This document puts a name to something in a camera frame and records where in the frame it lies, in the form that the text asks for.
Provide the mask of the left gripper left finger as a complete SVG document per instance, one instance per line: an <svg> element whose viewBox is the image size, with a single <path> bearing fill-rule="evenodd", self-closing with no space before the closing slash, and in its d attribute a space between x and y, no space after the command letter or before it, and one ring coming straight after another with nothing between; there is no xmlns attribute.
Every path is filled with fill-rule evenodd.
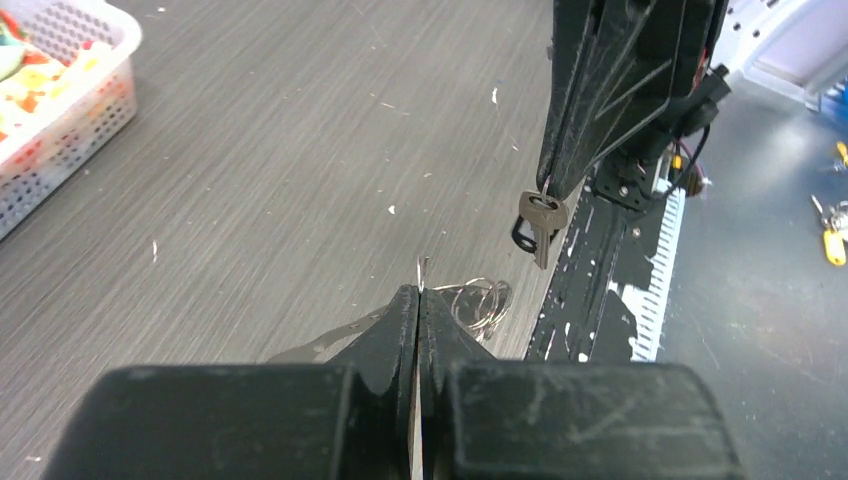
<svg viewBox="0 0 848 480"><path fill-rule="evenodd" d="M406 479L419 293L325 363L132 366L84 396L48 479Z"/></svg>

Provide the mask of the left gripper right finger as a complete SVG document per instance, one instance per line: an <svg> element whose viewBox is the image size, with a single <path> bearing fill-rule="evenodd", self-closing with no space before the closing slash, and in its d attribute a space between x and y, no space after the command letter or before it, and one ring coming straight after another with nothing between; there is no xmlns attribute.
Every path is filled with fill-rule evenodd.
<svg viewBox="0 0 848 480"><path fill-rule="evenodd" d="M421 294L427 479L742 479L714 395L679 364L500 360Z"/></svg>

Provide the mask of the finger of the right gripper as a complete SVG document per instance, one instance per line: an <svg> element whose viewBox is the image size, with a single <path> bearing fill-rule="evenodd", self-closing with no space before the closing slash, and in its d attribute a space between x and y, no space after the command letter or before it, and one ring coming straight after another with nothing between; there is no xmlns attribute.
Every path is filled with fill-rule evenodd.
<svg viewBox="0 0 848 480"><path fill-rule="evenodd" d="M694 90L710 1L556 1L537 186L566 198L588 170Z"/></svg>

